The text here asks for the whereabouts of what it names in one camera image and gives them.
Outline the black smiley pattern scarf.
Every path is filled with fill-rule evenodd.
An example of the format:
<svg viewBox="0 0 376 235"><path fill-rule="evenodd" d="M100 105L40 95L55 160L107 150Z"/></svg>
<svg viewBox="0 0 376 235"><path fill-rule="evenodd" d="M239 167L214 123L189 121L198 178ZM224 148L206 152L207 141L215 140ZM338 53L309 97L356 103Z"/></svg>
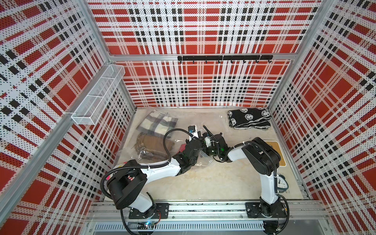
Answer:
<svg viewBox="0 0 376 235"><path fill-rule="evenodd" d="M227 112L229 126L234 129L261 129L271 127L271 114L263 108L242 108Z"/></svg>

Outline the red knitted scarf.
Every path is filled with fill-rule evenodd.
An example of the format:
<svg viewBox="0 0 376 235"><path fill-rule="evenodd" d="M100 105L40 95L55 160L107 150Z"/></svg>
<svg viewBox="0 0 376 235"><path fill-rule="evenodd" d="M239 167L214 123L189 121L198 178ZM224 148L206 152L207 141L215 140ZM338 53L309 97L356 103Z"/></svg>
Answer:
<svg viewBox="0 0 376 235"><path fill-rule="evenodd" d="M183 152L186 148L186 144L182 144L179 148L179 152Z"/></svg>

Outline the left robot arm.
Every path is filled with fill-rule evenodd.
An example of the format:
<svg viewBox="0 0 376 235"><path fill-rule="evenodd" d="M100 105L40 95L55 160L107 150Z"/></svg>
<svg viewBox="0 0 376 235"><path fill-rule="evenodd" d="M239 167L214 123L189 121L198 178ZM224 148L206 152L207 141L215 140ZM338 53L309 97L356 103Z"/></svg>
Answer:
<svg viewBox="0 0 376 235"><path fill-rule="evenodd" d="M144 218L151 218L157 212L157 205L149 193L143 194L144 186L166 177L174 177L189 171L197 163L198 157L206 149L205 141L192 139L182 152L174 155L162 167L156 164L139 164L130 160L112 169L101 180L101 190L113 200L118 210L134 208Z"/></svg>

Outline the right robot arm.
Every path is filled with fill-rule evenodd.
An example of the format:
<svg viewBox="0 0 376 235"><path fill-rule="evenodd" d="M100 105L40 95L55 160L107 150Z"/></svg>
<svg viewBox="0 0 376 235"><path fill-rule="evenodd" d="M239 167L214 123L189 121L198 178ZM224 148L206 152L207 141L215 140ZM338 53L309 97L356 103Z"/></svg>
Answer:
<svg viewBox="0 0 376 235"><path fill-rule="evenodd" d="M231 148L221 134L209 135L209 138L214 145L213 154L219 157L220 162L248 159L260 176L260 212L265 217L272 217L281 205L277 189L277 172L281 160L279 153L259 137Z"/></svg>

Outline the brown knitted scarf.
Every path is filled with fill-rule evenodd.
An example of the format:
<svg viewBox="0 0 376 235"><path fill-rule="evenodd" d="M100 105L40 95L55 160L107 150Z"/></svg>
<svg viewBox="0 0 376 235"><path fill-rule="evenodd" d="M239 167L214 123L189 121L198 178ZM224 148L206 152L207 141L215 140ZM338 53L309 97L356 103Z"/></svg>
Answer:
<svg viewBox="0 0 376 235"><path fill-rule="evenodd" d="M168 155L163 145L163 138L140 133L134 145L140 159L153 162L164 161Z"/></svg>

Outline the grey white plaid scarf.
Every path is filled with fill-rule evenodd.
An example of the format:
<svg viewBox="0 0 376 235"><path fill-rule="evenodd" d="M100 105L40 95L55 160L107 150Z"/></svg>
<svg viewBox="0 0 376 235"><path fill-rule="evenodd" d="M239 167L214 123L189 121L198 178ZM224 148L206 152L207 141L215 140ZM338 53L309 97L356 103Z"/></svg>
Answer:
<svg viewBox="0 0 376 235"><path fill-rule="evenodd" d="M150 136L163 138L168 131L175 128L177 122L178 118L170 116L168 113L153 110L138 125L136 130Z"/></svg>

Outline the white wooden top tray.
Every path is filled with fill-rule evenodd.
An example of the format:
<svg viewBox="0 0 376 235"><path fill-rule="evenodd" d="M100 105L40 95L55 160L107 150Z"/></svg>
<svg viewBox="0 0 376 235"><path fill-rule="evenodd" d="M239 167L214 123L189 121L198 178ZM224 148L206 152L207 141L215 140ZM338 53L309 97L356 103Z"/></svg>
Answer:
<svg viewBox="0 0 376 235"><path fill-rule="evenodd" d="M280 147L280 144L279 142L277 141L265 141L268 145L270 145L274 150L276 150L278 152L278 154L280 155L281 157L281 160L280 160L280 167L286 167L287 166L287 162L284 158L284 155L283 155L283 152L281 150L281 147Z"/></svg>

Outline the small alarm clock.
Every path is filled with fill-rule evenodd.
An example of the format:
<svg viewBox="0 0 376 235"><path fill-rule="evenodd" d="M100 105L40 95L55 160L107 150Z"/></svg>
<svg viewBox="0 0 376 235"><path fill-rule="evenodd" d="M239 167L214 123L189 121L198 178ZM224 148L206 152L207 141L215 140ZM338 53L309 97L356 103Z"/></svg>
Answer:
<svg viewBox="0 0 376 235"><path fill-rule="evenodd" d="M288 182L286 181L286 178L283 175L278 174L277 175L277 190L278 190L278 192L284 193L288 189L289 189L289 185L288 185Z"/></svg>

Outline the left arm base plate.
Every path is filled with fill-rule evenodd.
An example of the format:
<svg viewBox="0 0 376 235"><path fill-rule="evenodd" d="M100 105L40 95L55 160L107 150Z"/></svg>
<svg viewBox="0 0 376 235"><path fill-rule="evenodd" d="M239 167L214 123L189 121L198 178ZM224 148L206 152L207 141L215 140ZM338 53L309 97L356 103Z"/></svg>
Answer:
<svg viewBox="0 0 376 235"><path fill-rule="evenodd" d="M131 208L129 219L167 219L169 213L169 203L156 203L145 212L140 212L137 209Z"/></svg>

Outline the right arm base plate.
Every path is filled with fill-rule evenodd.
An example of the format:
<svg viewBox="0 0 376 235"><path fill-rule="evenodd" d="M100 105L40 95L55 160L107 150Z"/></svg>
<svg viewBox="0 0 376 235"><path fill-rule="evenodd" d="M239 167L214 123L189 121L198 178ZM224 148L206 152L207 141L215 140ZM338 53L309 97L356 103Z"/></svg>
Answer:
<svg viewBox="0 0 376 235"><path fill-rule="evenodd" d="M274 204L260 202L245 203L248 218L287 218L287 212L283 203L276 201Z"/></svg>

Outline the black wall hook rail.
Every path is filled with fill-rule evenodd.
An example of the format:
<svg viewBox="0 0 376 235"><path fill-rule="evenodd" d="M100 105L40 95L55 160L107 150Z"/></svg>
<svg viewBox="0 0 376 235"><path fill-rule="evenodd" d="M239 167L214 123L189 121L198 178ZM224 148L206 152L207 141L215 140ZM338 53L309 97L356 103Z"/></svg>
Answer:
<svg viewBox="0 0 376 235"><path fill-rule="evenodd" d="M215 56L178 56L178 61L271 61L273 55L215 55Z"/></svg>

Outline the aluminium front rail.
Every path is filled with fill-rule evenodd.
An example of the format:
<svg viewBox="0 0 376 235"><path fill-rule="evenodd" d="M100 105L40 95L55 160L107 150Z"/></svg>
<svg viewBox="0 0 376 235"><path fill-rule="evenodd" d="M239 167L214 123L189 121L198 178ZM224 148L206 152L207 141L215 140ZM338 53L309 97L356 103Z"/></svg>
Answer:
<svg viewBox="0 0 376 235"><path fill-rule="evenodd" d="M247 220L265 219L260 209L251 209L246 206L248 201L168 201L167 209L161 208L156 216L167 215L163 221L178 220ZM328 220L327 211L319 201L314 200L288 200L291 220ZM88 220L92 221L119 221L120 212L111 202L94 203L89 209Z"/></svg>

